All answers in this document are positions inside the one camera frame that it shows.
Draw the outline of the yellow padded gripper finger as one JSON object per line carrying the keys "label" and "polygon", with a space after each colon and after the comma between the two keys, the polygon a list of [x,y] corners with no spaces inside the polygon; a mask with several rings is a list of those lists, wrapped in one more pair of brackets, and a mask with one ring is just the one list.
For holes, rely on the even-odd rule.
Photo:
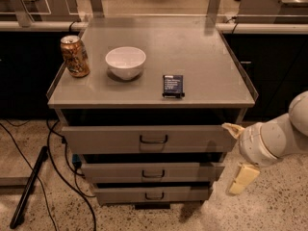
{"label": "yellow padded gripper finger", "polygon": [[238,164],[237,173],[228,192],[233,195],[242,193],[260,175],[260,169],[252,164]]}
{"label": "yellow padded gripper finger", "polygon": [[230,133],[230,135],[236,140],[240,137],[240,135],[244,131],[243,126],[233,123],[223,123],[222,128],[227,130]]}

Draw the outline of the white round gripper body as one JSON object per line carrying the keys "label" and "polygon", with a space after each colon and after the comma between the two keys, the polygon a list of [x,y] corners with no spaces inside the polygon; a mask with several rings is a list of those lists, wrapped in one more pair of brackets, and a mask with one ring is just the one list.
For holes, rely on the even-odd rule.
{"label": "white round gripper body", "polygon": [[239,138],[239,149],[241,155],[251,164],[269,167],[277,163],[278,158],[266,148],[261,137],[261,127],[261,122],[246,127]]}

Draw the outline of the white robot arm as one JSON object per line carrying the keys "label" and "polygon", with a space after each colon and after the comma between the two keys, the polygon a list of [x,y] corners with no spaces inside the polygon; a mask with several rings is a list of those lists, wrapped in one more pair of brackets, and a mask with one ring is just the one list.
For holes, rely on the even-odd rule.
{"label": "white robot arm", "polygon": [[239,142],[240,154],[247,160],[247,164],[240,164],[229,188],[229,193],[236,195],[259,176],[261,167],[276,164],[288,155],[308,153],[308,91],[296,96],[288,112],[275,119],[246,128],[223,123],[222,128]]}

